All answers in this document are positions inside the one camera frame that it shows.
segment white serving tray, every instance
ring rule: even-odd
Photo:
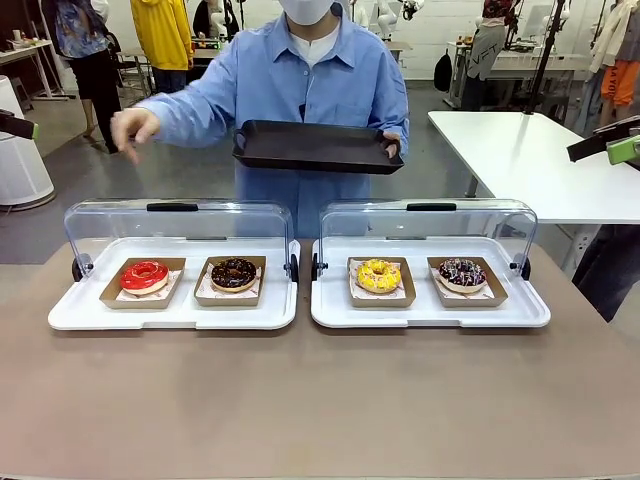
[[[290,254],[300,258],[300,244],[290,244]],[[257,307],[201,307],[193,291],[210,256],[264,255],[265,282]],[[127,258],[185,257],[185,272],[165,310],[112,310],[99,299],[107,283]],[[283,268],[281,238],[194,241],[184,238],[125,238],[111,243],[93,262],[92,273],[76,282],[49,313],[57,330],[131,330],[142,328],[194,328],[275,330],[295,316],[298,284]]]
[[[529,282],[509,270],[510,257],[495,240],[484,237],[435,237],[427,240],[386,240],[336,237],[323,240],[329,265],[311,287],[311,315],[330,328],[402,327],[542,327],[551,313]],[[318,252],[318,241],[313,253]],[[416,299],[409,308],[355,308],[351,305],[347,258],[405,257]],[[499,307],[444,308],[427,270],[427,257],[484,257],[509,298]]]

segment yellow glazed donut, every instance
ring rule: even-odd
[[[384,260],[362,262],[357,270],[358,285],[371,293],[390,293],[400,285],[400,269]]]

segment white paper liner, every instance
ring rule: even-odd
[[[359,300],[389,300],[392,298],[407,298],[407,294],[404,290],[404,284],[400,279],[400,284],[393,291],[385,294],[371,293],[360,285],[358,285],[358,267],[364,262],[361,260],[351,260],[349,262],[349,289],[351,290],[351,296]],[[392,263],[391,265],[400,269],[399,263]]]
[[[169,270],[169,280],[167,281],[167,284],[157,292],[137,296],[129,292],[125,292],[124,290],[120,290],[116,300],[119,302],[148,302],[149,300],[164,300],[171,293],[171,289],[180,276],[180,272],[182,272],[182,270]]]
[[[436,279],[434,282],[436,284],[436,288],[442,292],[442,296],[444,298],[456,300],[487,300],[495,298],[493,290],[491,290],[488,283],[475,293],[457,293],[452,292],[442,284],[442,278],[440,277],[440,272],[438,272],[437,268],[432,268],[431,273],[433,274],[433,278]]]
[[[200,298],[256,298],[260,293],[260,282],[262,279],[262,268],[256,270],[256,281],[251,288],[240,293],[229,293],[217,290],[211,282],[211,271],[213,265],[207,265],[207,272],[202,277],[200,285],[198,285],[198,293],[196,296]]]

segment face mask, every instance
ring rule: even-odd
[[[334,0],[279,0],[284,13],[298,25],[318,23]]]

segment donut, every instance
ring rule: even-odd
[[[213,287],[227,293],[248,290],[256,282],[256,266],[244,258],[230,258],[211,270]]]
[[[139,262],[128,267],[120,277],[125,292],[140,296],[157,292],[169,281],[169,268],[158,262]]]
[[[440,282],[456,293],[475,293],[487,284],[487,273],[477,263],[464,258],[449,258],[438,268]]]
[[[398,288],[402,279],[398,267],[378,259],[362,262],[358,266],[356,274],[358,285],[366,291],[376,294],[393,292]]]

